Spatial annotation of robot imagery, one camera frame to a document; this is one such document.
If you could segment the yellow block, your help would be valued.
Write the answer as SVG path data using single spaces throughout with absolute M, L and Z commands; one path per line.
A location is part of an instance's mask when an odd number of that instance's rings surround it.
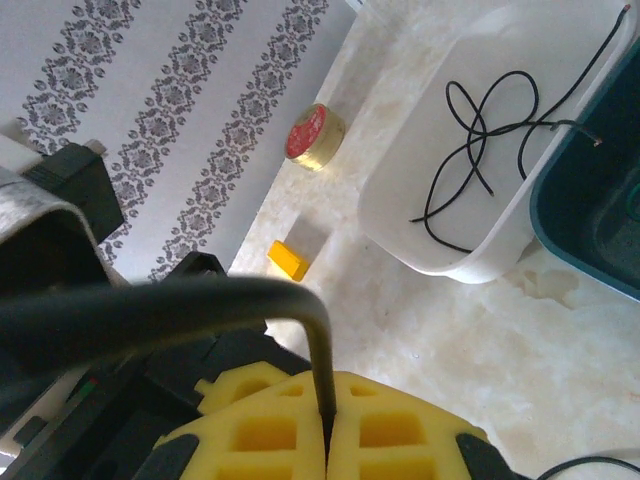
M 295 282 L 300 282 L 310 267 L 307 259 L 279 240 L 273 242 L 267 256 L 284 275 Z

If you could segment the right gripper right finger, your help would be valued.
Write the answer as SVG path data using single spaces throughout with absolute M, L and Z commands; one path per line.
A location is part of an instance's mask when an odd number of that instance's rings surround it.
M 353 373 L 334 380 L 327 480 L 518 480 L 469 421 Z

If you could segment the white plastic tray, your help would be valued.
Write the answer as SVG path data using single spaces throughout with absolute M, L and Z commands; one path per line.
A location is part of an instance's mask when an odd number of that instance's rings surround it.
M 425 275 L 513 268 L 536 177 L 639 20 L 640 0 L 511 0 L 469 19 L 363 187 L 365 234 Z

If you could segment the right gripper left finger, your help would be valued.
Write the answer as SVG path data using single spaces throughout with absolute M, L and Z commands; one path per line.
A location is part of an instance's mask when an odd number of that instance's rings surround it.
M 159 480 L 325 480 L 325 442 L 312 373 L 231 369 L 199 380 L 200 416 L 161 436 L 152 452 L 189 441 L 180 472 Z

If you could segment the teal plastic tray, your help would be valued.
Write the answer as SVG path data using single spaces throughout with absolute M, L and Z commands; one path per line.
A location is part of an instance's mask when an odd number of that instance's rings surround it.
M 538 175 L 530 218 L 561 260 L 640 302 L 640 38 Z

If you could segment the clear tape roll red core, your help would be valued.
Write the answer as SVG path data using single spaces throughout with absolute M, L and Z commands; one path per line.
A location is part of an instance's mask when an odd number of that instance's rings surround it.
M 346 134 L 344 121 L 326 105 L 312 104 L 295 121 L 285 141 L 285 157 L 318 172 L 336 154 Z

